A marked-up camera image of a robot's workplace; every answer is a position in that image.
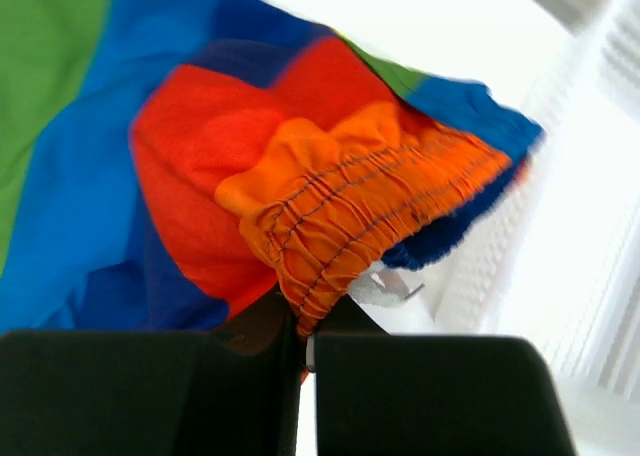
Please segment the fabric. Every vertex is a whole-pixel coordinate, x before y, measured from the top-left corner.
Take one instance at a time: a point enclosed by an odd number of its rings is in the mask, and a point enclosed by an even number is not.
[[[448,251],[539,134],[259,0],[8,1],[0,331],[209,329],[279,282],[305,337],[373,261]]]

